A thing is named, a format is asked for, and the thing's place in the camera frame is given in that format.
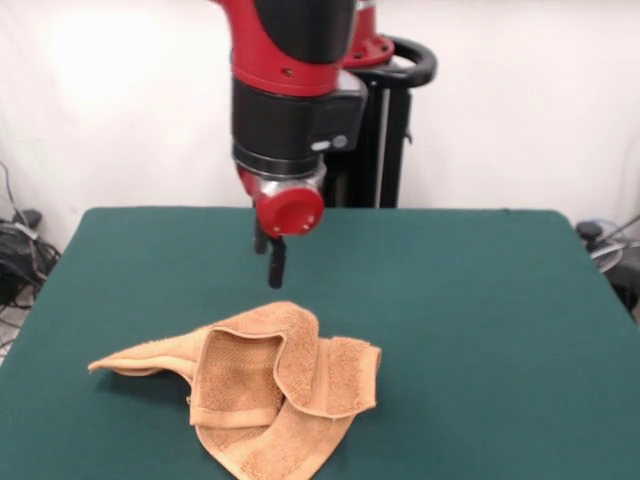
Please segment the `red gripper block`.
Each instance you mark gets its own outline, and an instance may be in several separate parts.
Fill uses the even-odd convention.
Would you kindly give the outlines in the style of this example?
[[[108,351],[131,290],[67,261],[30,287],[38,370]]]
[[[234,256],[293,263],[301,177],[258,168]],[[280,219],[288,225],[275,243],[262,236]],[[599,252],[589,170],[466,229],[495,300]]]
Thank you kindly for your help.
[[[254,252],[265,254],[270,245],[268,285],[280,289],[287,257],[281,236],[305,235],[319,224],[325,208],[321,195],[325,168],[318,167],[308,177],[289,180],[262,179],[242,167],[237,167],[237,172],[256,209]]]

